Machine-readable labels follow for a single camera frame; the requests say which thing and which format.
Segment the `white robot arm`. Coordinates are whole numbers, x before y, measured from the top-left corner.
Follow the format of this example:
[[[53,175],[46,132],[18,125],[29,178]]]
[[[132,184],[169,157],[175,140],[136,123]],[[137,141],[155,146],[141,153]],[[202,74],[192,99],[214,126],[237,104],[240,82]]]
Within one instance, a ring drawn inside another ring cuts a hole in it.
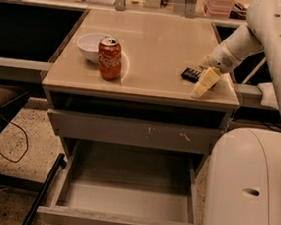
[[[263,52],[281,117],[281,0],[253,0],[245,20],[200,61],[194,96],[209,89],[212,73]],[[238,128],[220,137],[210,154],[202,225],[281,225],[281,132]]]

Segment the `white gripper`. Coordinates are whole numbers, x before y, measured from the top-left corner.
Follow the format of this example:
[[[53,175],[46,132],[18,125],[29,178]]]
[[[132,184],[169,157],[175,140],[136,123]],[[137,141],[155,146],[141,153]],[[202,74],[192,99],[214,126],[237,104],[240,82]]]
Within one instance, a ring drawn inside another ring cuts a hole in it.
[[[227,43],[221,41],[199,62],[200,76],[191,97],[200,98],[221,79],[221,73],[230,73],[240,64],[240,59],[232,54]]]

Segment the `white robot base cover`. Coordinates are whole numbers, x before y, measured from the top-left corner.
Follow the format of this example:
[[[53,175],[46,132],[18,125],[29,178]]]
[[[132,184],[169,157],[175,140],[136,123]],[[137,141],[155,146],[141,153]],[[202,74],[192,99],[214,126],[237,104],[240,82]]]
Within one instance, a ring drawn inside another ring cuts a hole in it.
[[[261,90],[262,95],[260,104],[264,107],[275,108],[275,110],[278,110],[279,107],[273,84],[271,82],[259,83],[258,88]]]

